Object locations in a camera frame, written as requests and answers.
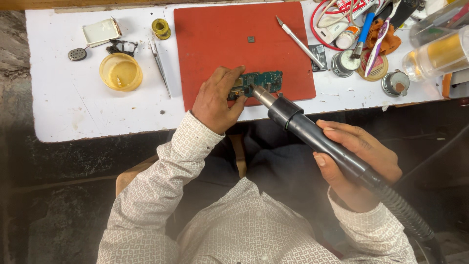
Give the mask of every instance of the man's right hand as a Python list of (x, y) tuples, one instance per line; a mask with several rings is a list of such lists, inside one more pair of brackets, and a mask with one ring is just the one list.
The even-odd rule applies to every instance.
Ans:
[(234, 69), (218, 67), (212, 76), (200, 87), (192, 114), (213, 132), (222, 135), (238, 121), (248, 99), (240, 96), (232, 107), (228, 107), (228, 94), (235, 81), (246, 70), (239, 66)]
[[(324, 135), (329, 139), (342, 144), (371, 165), (383, 176), (387, 184), (395, 183), (402, 176), (402, 171), (397, 165), (397, 155), (364, 129), (323, 120), (318, 120), (316, 125), (324, 130)], [(347, 180), (328, 154), (314, 152), (313, 155), (324, 179), (350, 209), (364, 213), (379, 204), (379, 200), (370, 191)]]

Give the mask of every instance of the black battery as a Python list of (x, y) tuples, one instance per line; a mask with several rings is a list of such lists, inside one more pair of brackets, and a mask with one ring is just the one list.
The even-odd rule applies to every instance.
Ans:
[(313, 61), (311, 61), (311, 65), (313, 66), (313, 72), (327, 70), (327, 61), (325, 59), (324, 45), (309, 45), (308, 47), (310, 48), (310, 51), (319, 59), (319, 61), (324, 66), (324, 68), (320, 69)]

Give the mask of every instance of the white workbench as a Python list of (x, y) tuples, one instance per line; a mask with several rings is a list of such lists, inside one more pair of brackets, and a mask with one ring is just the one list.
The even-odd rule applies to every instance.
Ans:
[[(301, 4), (308, 43), (317, 44), (309, 25), (310, 16), (317, 4), (312, 0)], [(68, 14), (56, 14), (54, 10), (27, 10), (33, 112), (38, 139), (43, 142), (57, 142), (176, 128), (185, 112), (173, 10), (211, 5), (171, 5)], [(73, 62), (67, 57), (70, 50), (86, 47), (81, 32), (82, 25), (111, 16), (120, 26), (122, 40), (138, 42), (135, 59), (142, 68), (144, 77), (141, 85), (132, 92), (114, 91), (99, 77), (99, 65), (108, 55), (106, 47), (109, 43), (87, 48), (88, 56), (82, 61)], [(165, 18), (172, 31), (168, 40), (157, 40), (172, 98), (167, 95), (148, 45), (151, 23), (156, 18)], [(388, 71), (401, 69), (402, 57), (412, 49), (407, 33), (397, 31), (403, 42), (395, 52), (387, 56)], [(328, 64), (335, 53), (326, 49)], [(223, 58), (220, 58), (220, 65), (223, 65)], [(304, 108), (305, 114), (443, 99), (440, 78), (424, 83), (411, 83), (408, 95), (397, 98), (386, 95), (380, 81), (365, 81), (357, 73), (348, 78), (340, 78), (331, 71), (318, 72), (314, 73), (314, 82), (316, 98), (296, 102)], [(267, 108), (253, 106), (246, 107), (239, 120), (261, 118), (267, 118)]]

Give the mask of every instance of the circuit board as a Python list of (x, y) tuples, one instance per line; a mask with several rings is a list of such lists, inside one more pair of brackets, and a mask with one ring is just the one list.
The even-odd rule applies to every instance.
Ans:
[(239, 76), (234, 82), (228, 94), (228, 100), (236, 100), (238, 97), (245, 95), (252, 97), (252, 88), (250, 84), (260, 85), (270, 93), (274, 93), (282, 88), (282, 75), (281, 71), (267, 71), (267, 72), (252, 72)]

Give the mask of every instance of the shirt cuff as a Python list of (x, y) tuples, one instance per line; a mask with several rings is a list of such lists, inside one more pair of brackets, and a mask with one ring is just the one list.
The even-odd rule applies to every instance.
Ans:
[(331, 198), (330, 191), (331, 188), (329, 187), (327, 196), (329, 197), (335, 216), (346, 227), (352, 230), (375, 230), (389, 221), (387, 215), (388, 209), (383, 205), (383, 203), (380, 202), (375, 209), (369, 212), (355, 213), (338, 205)]
[(171, 146), (189, 161), (205, 159), (225, 134), (218, 135), (187, 111), (171, 140)]

